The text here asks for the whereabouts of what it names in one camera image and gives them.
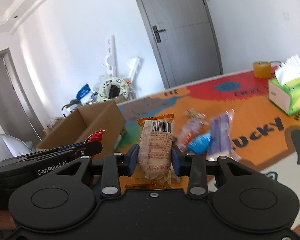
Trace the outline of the left hand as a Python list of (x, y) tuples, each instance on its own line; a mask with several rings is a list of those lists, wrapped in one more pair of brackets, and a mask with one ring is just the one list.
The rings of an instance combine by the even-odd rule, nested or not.
[(14, 230), (16, 225), (9, 211), (0, 210), (0, 230)]

